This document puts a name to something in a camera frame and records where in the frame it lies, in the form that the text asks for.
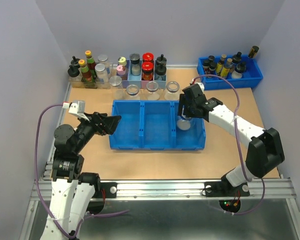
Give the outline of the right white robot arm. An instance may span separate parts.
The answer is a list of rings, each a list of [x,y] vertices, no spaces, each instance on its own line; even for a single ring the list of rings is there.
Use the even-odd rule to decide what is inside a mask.
[[[178,115],[204,119],[234,136],[238,147],[244,145],[247,148],[246,158],[240,159],[240,164],[221,179],[220,189],[225,195],[232,195],[239,185],[253,178],[263,178],[285,160],[281,137],[276,129],[256,126],[217,98],[206,98],[201,83],[182,90]]]

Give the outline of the silver-lid glass jar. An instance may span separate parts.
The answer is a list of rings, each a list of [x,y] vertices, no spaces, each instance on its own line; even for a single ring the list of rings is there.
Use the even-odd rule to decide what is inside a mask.
[[[123,89],[122,78],[118,75],[111,76],[109,79],[110,89],[114,100],[123,100],[125,91]]]

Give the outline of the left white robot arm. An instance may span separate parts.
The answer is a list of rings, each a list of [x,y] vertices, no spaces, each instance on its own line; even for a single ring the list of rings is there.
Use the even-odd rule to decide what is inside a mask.
[[[106,113],[75,113],[79,125],[62,124],[54,131],[51,200],[43,240],[72,240],[78,236],[92,197],[101,193],[97,173],[82,172],[80,154],[95,135],[113,135],[122,117]]]

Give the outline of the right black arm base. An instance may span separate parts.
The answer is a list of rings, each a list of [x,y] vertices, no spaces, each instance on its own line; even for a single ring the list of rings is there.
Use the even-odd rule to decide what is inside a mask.
[[[204,195],[206,197],[248,197],[250,191],[248,184],[242,183],[239,186],[232,186],[225,181],[206,181],[203,187]]]

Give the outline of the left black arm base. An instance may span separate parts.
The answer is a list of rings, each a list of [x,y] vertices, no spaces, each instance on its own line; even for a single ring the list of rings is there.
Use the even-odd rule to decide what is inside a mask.
[[[97,184],[93,199],[115,199],[117,197],[118,183],[115,181],[102,181]]]

